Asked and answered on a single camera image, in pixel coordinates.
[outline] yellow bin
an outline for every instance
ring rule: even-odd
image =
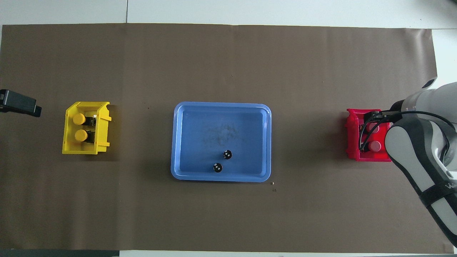
[[[96,155],[106,152],[110,146],[108,138],[108,122],[111,121],[110,111],[106,107],[110,102],[76,102],[65,112],[63,154]],[[95,118],[95,126],[84,124],[86,117]],[[85,142],[87,131],[95,133],[92,142]]]

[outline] blue plastic tray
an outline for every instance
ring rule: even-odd
[[[225,150],[233,157],[223,158]],[[222,164],[221,172],[213,165]],[[271,174],[271,111],[263,104],[182,102],[175,108],[171,173],[177,179],[264,182]]]

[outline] yellow cap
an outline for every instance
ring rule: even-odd
[[[85,116],[82,113],[75,114],[73,116],[73,123],[76,125],[81,125],[85,122]]]
[[[76,139],[76,141],[82,142],[87,139],[87,132],[84,129],[80,129],[76,131],[76,133],[74,134],[74,138]]]

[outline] brown backdrop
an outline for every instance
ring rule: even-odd
[[[430,30],[14,25],[0,69],[43,108],[0,114],[0,248],[452,252],[394,164],[344,152],[347,108],[436,76]],[[111,102],[108,152],[61,154],[76,101]],[[270,179],[174,179],[181,101],[268,105]]]

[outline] robotic arm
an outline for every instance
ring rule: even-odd
[[[422,111],[457,123],[457,82],[419,91],[395,103],[389,112]],[[405,174],[436,223],[457,246],[457,133],[425,114],[402,114],[385,139],[392,162]]]
[[[0,112],[17,112],[34,117],[41,116],[36,100],[7,89],[0,89]]]

